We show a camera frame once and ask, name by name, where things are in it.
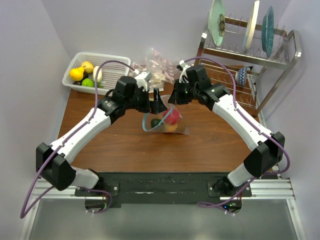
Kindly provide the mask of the dark green avocado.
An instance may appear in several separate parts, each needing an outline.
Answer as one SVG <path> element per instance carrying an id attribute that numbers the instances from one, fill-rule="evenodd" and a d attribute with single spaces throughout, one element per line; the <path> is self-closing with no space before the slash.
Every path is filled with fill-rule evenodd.
<path id="1" fill-rule="evenodd" d="M 151 126 L 152 128 L 155 128 L 155 127 L 157 127 L 157 126 L 160 124 L 160 122 L 161 122 L 161 119 L 159 119 L 159 118 L 153 118 L 153 119 L 150 121 L 150 126 Z"/>

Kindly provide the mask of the blue zip top bag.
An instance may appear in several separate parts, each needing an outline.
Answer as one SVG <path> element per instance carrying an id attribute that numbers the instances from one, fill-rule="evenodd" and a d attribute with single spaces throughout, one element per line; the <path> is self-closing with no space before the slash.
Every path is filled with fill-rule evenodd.
<path id="1" fill-rule="evenodd" d="M 158 114 L 146 113 L 142 119 L 145 132 L 189 135 L 190 130 L 185 119 L 174 104 L 168 102 L 170 95 L 162 95 L 161 100 L 167 110 Z"/>

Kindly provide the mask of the large red apple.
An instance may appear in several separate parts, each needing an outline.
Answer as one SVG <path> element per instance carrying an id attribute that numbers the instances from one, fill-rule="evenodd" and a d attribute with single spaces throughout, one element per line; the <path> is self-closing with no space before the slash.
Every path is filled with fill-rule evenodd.
<path id="1" fill-rule="evenodd" d="M 180 113 L 179 113 L 179 111 L 178 111 L 176 108 L 173 108 L 173 109 L 172 109 L 172 112 L 171 112 L 167 117 L 165 117 L 166 114 L 167 114 L 169 111 L 170 111 L 170 109 L 168 109 L 167 111 L 165 111 L 165 112 L 163 113 L 164 122 L 165 122 L 166 124 L 172 124 L 172 125 L 177 124 L 177 123 L 179 122 L 179 120 L 180 120 Z"/>

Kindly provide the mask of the orange peach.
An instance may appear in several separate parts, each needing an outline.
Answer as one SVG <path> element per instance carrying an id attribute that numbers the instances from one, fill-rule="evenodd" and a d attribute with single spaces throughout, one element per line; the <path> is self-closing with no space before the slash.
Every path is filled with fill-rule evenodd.
<path id="1" fill-rule="evenodd" d="M 166 133 L 173 133 L 177 130 L 178 124 L 164 124 L 164 131 Z"/>

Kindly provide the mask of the green lime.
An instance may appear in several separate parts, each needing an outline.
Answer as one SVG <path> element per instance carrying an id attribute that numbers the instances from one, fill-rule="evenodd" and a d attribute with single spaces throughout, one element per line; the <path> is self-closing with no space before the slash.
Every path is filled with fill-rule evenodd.
<path id="1" fill-rule="evenodd" d="M 95 83 L 90 78 L 85 78 L 82 80 L 81 86 L 93 88 L 95 86 Z"/>

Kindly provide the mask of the yellow pear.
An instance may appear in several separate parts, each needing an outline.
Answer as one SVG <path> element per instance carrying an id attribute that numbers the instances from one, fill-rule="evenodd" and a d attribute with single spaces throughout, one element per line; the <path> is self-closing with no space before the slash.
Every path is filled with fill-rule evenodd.
<path id="1" fill-rule="evenodd" d="M 83 67 L 72 68 L 69 71 L 70 78 L 75 82 L 81 81 L 84 78 L 84 74 L 85 69 Z"/>

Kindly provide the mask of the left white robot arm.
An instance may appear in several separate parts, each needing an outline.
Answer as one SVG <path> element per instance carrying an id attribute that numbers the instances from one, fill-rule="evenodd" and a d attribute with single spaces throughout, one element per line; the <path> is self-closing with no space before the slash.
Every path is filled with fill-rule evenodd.
<path id="1" fill-rule="evenodd" d="M 101 177 L 93 170 L 73 167 L 77 154 L 98 133 L 125 115 L 126 110 L 158 114 L 167 110 L 158 89 L 149 97 L 142 74 L 133 78 L 122 76 L 111 93 L 106 93 L 90 112 L 68 133 L 47 145 L 36 148 L 36 172 L 58 191 L 70 186 L 85 188 L 92 196 L 104 190 Z"/>

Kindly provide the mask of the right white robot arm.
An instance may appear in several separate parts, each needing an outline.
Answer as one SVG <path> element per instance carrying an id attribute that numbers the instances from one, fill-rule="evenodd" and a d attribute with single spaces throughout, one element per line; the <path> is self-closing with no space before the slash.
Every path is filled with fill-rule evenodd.
<path id="1" fill-rule="evenodd" d="M 260 125 L 224 85 L 211 82 L 203 66 L 190 66 L 182 61 L 177 68 L 181 74 L 174 82 L 169 103 L 186 105 L 198 100 L 223 118 L 251 151 L 242 164 L 213 185 L 214 191 L 233 197 L 244 183 L 263 176 L 282 160 L 285 137 L 280 132 L 272 133 Z"/>

